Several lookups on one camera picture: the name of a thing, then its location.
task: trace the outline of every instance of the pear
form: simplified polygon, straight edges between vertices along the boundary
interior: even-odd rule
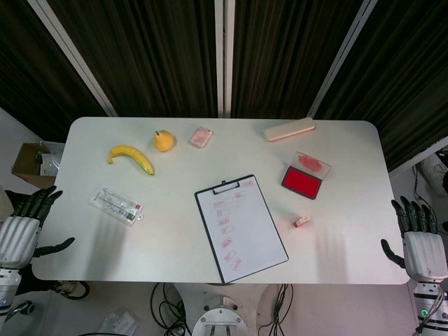
[[[161,152],[169,151],[174,147],[174,136],[168,131],[156,131],[154,133],[154,147]]]

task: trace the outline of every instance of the cardboard box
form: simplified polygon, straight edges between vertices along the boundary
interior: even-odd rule
[[[37,188],[53,186],[56,177],[39,175],[41,172],[41,163],[36,159],[38,153],[49,152],[47,147],[39,143],[24,143],[15,159],[11,173]]]

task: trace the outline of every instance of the clear plastic lid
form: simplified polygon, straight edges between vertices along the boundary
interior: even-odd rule
[[[291,166],[320,180],[323,180],[331,169],[329,164],[301,152],[294,155]]]

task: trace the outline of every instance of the yellow banana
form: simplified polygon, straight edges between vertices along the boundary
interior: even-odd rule
[[[146,158],[146,156],[137,148],[128,145],[118,145],[112,147],[107,156],[107,162],[113,163],[112,158],[115,156],[126,155],[134,159],[135,162],[148,174],[154,175],[154,167],[151,162]]]

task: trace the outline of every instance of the robotic hand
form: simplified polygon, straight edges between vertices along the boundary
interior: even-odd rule
[[[55,190],[53,186],[26,197],[0,229],[0,331],[22,278],[20,269],[27,266],[32,257],[59,252],[75,240],[72,237],[56,246],[36,248],[43,222],[55,200],[62,195],[61,190]]]
[[[448,335],[448,297],[440,283],[448,278],[447,260],[441,236],[431,210],[401,197],[404,209],[393,200],[403,238],[402,258],[392,252],[389,243],[381,240],[386,257],[418,281],[414,298],[420,320],[415,335]]]

